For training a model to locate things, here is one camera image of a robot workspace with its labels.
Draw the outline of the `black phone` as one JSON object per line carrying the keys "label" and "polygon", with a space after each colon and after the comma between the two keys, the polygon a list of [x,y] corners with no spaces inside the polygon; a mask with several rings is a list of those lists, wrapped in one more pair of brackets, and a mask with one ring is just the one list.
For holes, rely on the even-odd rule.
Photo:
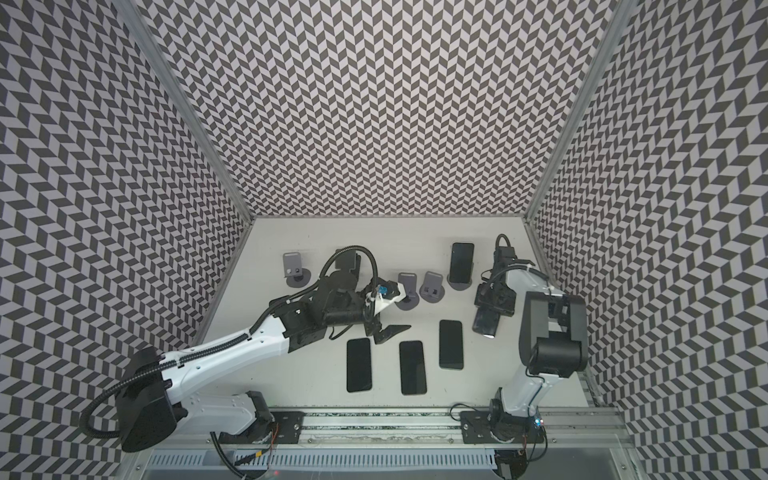
{"label": "black phone", "polygon": [[472,331],[493,339],[496,337],[501,315],[498,312],[479,308],[472,324]]}
{"label": "black phone", "polygon": [[460,321],[441,320],[439,323],[439,366],[450,370],[464,368],[463,325]]}
{"label": "black phone", "polygon": [[469,284],[472,279],[473,243],[456,242],[451,247],[451,258],[448,280],[455,284]]}
{"label": "black phone", "polygon": [[427,393],[426,366],[421,341],[399,344],[401,393],[424,395]]}
{"label": "black phone", "polygon": [[368,338],[347,342],[346,389],[348,393],[369,391],[372,388],[371,344]]}

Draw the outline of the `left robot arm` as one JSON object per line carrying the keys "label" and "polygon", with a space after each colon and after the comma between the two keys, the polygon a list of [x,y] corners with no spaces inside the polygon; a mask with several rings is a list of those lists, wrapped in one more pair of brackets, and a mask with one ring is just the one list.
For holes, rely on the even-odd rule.
{"label": "left robot arm", "polygon": [[330,327],[361,324],[378,343],[404,331],[402,325],[383,327],[380,322],[384,309],[405,299],[404,286],[378,280],[357,291],[356,282],[352,273],[335,271],[298,299],[272,301],[271,313],[253,331],[243,329],[165,354],[152,348],[136,353],[114,396],[122,450],[147,450],[174,433],[246,436],[256,425],[271,421],[260,394],[205,395],[203,389],[231,373],[319,341]]}

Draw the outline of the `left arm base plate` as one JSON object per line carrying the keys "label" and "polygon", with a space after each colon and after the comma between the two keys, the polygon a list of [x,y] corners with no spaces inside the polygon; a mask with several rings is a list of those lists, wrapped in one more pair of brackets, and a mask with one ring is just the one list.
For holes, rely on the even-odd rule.
{"label": "left arm base plate", "polygon": [[269,416],[258,417],[256,421],[238,435],[220,433],[217,437],[222,445],[250,444],[297,444],[302,432],[305,413],[301,411],[278,411]]}

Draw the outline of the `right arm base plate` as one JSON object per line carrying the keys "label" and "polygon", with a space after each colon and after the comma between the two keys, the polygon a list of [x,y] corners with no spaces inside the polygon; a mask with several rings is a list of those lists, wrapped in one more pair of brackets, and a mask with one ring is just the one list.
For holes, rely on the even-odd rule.
{"label": "right arm base plate", "polygon": [[487,410],[467,410],[459,413],[461,432],[465,444],[532,443],[545,442],[545,429],[533,419],[504,413],[494,425]]}

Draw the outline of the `grey round-base phone stand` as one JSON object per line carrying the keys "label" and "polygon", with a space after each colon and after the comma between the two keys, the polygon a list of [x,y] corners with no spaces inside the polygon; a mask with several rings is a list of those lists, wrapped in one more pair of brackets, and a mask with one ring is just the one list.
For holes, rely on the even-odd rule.
{"label": "grey round-base phone stand", "polygon": [[304,267],[300,252],[287,252],[282,255],[285,283],[288,287],[301,289],[309,284],[311,272]]}

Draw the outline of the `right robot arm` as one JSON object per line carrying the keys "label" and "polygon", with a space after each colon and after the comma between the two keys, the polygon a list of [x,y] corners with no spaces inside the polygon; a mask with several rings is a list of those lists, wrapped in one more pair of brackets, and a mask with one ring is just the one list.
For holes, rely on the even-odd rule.
{"label": "right robot arm", "polygon": [[475,294],[472,330],[496,336],[501,319],[518,315],[520,366],[489,404],[488,430],[499,442],[539,442],[539,405],[561,380],[588,363],[586,305],[583,298],[556,287],[511,246],[494,247],[493,263]]}

